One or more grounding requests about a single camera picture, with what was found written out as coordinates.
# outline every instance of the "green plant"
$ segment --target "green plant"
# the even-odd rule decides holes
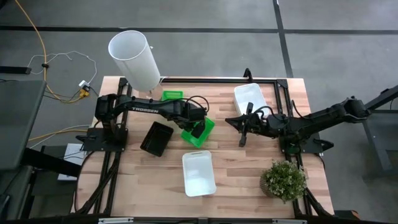
[[[261,174],[260,187],[286,203],[302,197],[307,185],[302,168],[289,161],[272,161],[272,167]]]

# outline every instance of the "plant pot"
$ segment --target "plant pot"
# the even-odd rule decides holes
[[[266,180],[260,178],[260,189],[268,197],[277,198],[267,187]]]

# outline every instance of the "green plastic container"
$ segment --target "green plastic container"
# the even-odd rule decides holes
[[[207,137],[209,136],[209,134],[211,133],[211,130],[213,130],[215,123],[206,118],[206,123],[205,123],[205,130],[203,131],[203,133],[201,134],[201,136],[199,138],[195,138],[191,135],[191,132],[188,131],[182,131],[181,133],[181,138],[186,140],[186,142],[189,142],[191,144],[193,144],[195,147],[200,148],[201,145],[203,145],[203,143],[206,141]]]
[[[162,101],[174,100],[183,97],[183,91],[163,91]]]

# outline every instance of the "gray floor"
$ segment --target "gray floor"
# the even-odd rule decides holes
[[[184,27],[275,29],[271,0],[20,0],[37,26]],[[398,29],[395,0],[279,0],[286,29]],[[0,24],[25,25],[13,1],[0,11]],[[48,53],[77,50],[97,61],[102,77],[119,75],[107,52],[115,33],[42,32]],[[249,67],[256,77],[286,77],[278,34],[146,33],[159,70],[165,76],[240,77]],[[295,78],[304,78],[313,111],[355,95],[363,101],[398,84],[398,35],[286,35]],[[0,31],[0,65],[26,66],[42,54],[34,32]],[[71,95],[89,79],[93,64],[79,55],[50,63],[48,83]],[[42,61],[32,64],[40,70]],[[42,75],[5,79],[42,79]],[[72,105],[44,98],[32,131],[38,136],[79,124],[90,124],[95,98]],[[398,101],[393,105],[398,108]],[[55,136],[47,145],[76,142],[75,133]],[[362,219],[398,222],[397,178],[364,182],[377,168],[375,153],[360,124],[341,124],[321,133],[335,147],[325,153],[333,206],[357,210]]]

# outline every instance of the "wooden table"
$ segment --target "wooden table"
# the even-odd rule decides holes
[[[120,77],[104,77],[100,95],[116,93]],[[291,99],[300,113],[310,112],[304,80],[287,79]],[[163,83],[165,90],[181,90],[184,97],[204,96],[210,102],[208,117],[215,128],[200,150],[209,150],[217,191],[214,195],[185,195],[182,156],[197,150],[180,137],[181,129],[157,114],[129,112],[129,140],[122,154],[116,184],[112,216],[129,217],[214,217],[214,218],[293,218],[292,203],[265,196],[259,188],[261,170],[272,160],[284,160],[277,139],[248,134],[245,147],[238,147],[240,134],[224,119],[238,116],[233,103],[233,89],[242,84]],[[267,104],[276,111],[274,87],[260,84]],[[162,157],[155,157],[139,147],[154,121],[174,128]],[[328,184],[321,160],[303,154],[307,184],[317,200],[333,213]],[[94,153],[83,167],[78,183],[77,207],[93,193],[100,179],[104,153]],[[108,191],[104,191],[103,206]]]

